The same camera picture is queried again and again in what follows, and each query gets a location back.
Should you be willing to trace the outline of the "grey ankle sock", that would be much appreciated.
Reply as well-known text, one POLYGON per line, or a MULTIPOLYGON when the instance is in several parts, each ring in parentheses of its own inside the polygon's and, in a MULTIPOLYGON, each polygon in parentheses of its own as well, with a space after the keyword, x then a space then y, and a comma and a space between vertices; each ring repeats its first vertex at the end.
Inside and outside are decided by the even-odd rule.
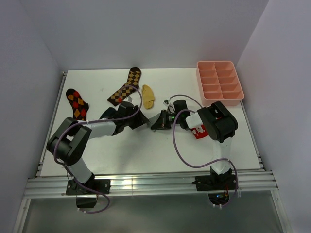
POLYGON ((149 125, 151 126, 151 125, 155 124, 155 122, 158 120, 158 118, 159 118, 159 114, 149 118, 149 125))

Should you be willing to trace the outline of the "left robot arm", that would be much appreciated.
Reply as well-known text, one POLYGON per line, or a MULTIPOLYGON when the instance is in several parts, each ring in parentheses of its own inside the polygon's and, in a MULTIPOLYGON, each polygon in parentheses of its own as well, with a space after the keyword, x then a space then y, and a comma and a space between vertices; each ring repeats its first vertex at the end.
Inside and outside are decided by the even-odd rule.
POLYGON ((88 140, 114 136, 125 127, 133 130, 149 123, 137 105, 125 101, 118 109, 109 107, 98 120, 82 121, 67 117, 48 140, 46 148, 54 160, 78 181, 77 188, 89 194, 95 187, 94 174, 82 159, 88 140))

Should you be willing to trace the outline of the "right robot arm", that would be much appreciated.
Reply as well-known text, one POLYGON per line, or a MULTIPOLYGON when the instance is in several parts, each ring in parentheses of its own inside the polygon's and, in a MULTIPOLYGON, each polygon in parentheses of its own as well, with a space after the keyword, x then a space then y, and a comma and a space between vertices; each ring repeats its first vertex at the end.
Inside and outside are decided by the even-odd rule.
POLYGON ((234 169, 230 160, 231 142, 238 129, 238 122, 229 110, 220 102, 214 102, 209 107, 201 107, 196 112, 188 109, 185 100, 176 100, 173 110, 168 106, 159 114, 149 119, 151 130, 173 130, 173 145, 180 160, 192 168, 211 166, 211 186, 221 189, 227 183, 225 174, 234 169), (175 127, 179 125, 184 130, 194 131, 196 138, 209 136, 213 142, 213 159, 203 165, 191 165, 181 156, 175 139, 175 127))

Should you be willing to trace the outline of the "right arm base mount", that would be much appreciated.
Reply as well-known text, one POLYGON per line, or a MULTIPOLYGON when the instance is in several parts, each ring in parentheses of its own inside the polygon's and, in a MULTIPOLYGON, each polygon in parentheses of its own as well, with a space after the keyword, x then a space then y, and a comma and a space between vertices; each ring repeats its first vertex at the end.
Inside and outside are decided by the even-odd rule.
POLYGON ((232 170, 224 174, 218 175, 211 173, 210 175, 196 176, 195 180, 191 183, 196 186, 196 191, 208 192, 208 199, 214 208, 222 209, 230 202, 229 191, 234 191, 233 195, 237 194, 238 182, 232 170))

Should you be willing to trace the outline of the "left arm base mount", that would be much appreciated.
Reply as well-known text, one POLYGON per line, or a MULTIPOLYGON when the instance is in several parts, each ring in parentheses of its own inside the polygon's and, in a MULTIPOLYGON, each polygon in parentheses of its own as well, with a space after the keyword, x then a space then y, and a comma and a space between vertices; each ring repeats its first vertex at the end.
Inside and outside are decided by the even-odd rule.
POLYGON ((94 179, 86 184, 81 184, 72 179, 68 180, 65 194, 67 196, 76 196, 76 206, 79 211, 95 214, 103 212, 109 207, 110 199, 107 194, 110 192, 110 187, 110 179, 94 179), (106 198, 106 206, 100 210, 91 210, 97 204, 99 196, 106 198))

